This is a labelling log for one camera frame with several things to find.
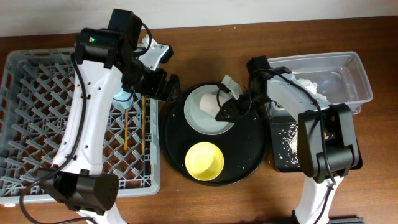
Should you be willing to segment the pink plastic cup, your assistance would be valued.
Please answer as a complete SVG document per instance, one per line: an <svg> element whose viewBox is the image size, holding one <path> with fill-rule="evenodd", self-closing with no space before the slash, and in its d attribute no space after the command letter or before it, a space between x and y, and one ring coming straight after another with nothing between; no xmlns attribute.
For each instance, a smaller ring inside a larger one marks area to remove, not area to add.
<svg viewBox="0 0 398 224"><path fill-rule="evenodd" d="M206 93L201 97L199 107L202 111L208 113L212 117L215 117L220 111L222 104L226 103L227 101L228 99L223 96L217 98L216 95Z"/></svg>

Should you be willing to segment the wooden chopstick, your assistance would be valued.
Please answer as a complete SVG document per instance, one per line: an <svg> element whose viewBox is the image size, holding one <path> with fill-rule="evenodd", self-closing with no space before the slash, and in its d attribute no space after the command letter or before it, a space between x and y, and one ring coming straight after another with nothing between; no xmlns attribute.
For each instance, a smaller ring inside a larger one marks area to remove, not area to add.
<svg viewBox="0 0 398 224"><path fill-rule="evenodd" d="M145 147L145 143L146 143L146 140L145 140L145 136L146 136L146 97L143 95L142 96L142 119L141 119L141 121L142 121L142 141L141 141L141 144L142 144L142 158L144 159L145 158L145 150L146 150L146 147Z"/></svg>
<svg viewBox="0 0 398 224"><path fill-rule="evenodd" d="M125 109L125 114L124 114L124 150L128 150L128 125L129 125L129 109Z"/></svg>

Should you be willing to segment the white round plate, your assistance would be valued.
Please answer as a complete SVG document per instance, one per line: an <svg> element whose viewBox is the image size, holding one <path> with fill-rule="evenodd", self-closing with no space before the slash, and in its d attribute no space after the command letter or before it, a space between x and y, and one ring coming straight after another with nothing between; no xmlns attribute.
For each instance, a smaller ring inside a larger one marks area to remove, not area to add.
<svg viewBox="0 0 398 224"><path fill-rule="evenodd" d="M200 99L204 94L216 95L218 90L216 85L203 85L188 94L183 112L188 124L199 133L218 135L227 132L234 126L234 123L216 121L215 117L210 116L199 107Z"/></svg>

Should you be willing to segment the blue plastic cup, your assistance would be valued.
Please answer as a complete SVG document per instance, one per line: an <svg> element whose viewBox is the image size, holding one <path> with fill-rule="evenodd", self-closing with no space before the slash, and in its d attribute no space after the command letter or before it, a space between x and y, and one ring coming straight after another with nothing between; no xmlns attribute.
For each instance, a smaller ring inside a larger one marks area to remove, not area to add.
<svg viewBox="0 0 398 224"><path fill-rule="evenodd" d="M121 87L113 96L112 105L118 110L126 110L129 109L133 102L134 92L126 92Z"/></svg>

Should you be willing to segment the white paper napkin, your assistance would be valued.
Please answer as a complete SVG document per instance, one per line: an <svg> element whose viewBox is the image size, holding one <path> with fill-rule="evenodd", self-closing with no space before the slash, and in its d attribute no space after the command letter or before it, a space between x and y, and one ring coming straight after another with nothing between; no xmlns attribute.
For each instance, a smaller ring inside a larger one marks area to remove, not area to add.
<svg viewBox="0 0 398 224"><path fill-rule="evenodd" d="M303 86L306 90L308 90L312 94L314 99L327 102L327 97L317 92L317 83L312 82L309 79L303 78L296 80L296 82Z"/></svg>

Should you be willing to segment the yellow bowl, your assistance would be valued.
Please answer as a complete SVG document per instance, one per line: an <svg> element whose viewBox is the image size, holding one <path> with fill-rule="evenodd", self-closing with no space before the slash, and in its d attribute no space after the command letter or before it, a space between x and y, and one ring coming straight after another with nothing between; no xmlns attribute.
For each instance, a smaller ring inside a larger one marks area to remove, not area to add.
<svg viewBox="0 0 398 224"><path fill-rule="evenodd" d="M199 142L187 151L185 168L194 179L208 182L217 178L223 171L224 155L215 144Z"/></svg>

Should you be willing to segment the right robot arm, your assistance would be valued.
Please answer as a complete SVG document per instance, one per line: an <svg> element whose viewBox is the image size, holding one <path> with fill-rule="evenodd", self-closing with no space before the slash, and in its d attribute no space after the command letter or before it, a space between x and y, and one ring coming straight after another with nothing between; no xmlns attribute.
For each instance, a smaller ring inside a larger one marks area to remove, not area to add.
<svg viewBox="0 0 398 224"><path fill-rule="evenodd" d="M264 55L250 59L246 68L246 92L218 103L216 121L235 123L265 103L280 104L297 122L297 156L305 174L290 222L330 223L335 192L361 158L351 108L319 98L287 67L270 66Z"/></svg>

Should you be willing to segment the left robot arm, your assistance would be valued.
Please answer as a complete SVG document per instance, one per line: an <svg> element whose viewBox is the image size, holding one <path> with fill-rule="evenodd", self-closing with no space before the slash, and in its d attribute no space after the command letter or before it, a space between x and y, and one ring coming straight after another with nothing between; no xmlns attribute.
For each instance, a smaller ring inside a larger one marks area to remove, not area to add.
<svg viewBox="0 0 398 224"><path fill-rule="evenodd" d="M139 49L146 25L132 11L115 9L102 29L83 29L71 55L75 71L72 106L62 143L48 169L39 169L36 184L80 219L122 223L116 206L119 179L103 172L103 140L111 104L119 91L173 102L180 80L160 67L171 46L152 37Z"/></svg>

